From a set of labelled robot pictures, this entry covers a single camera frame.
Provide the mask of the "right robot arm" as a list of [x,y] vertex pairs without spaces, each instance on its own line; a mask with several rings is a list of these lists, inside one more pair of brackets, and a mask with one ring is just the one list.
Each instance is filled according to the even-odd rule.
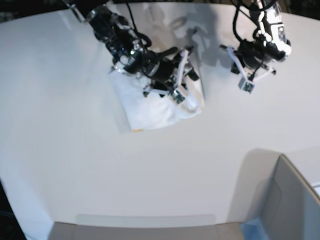
[[155,92],[181,103],[186,98],[187,79],[200,80],[189,60],[192,46],[156,52],[150,49],[152,40],[138,31],[136,23],[111,11],[107,1],[65,0],[64,4],[79,22],[92,28],[95,38],[111,54],[114,69],[120,64],[120,72],[147,78],[144,97]]

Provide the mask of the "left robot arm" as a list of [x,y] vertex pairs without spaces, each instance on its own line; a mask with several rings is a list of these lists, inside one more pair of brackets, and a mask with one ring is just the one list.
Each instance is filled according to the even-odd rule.
[[[291,42],[285,33],[282,10],[276,0],[252,0],[248,5],[243,0],[232,0],[235,14],[232,20],[232,32],[239,42],[237,49],[221,44],[219,47],[234,57],[231,72],[242,74],[253,82],[259,69],[269,70],[272,61],[283,62],[292,52]],[[242,38],[237,31],[237,22],[241,8],[249,11],[247,17],[255,25],[252,41]]]

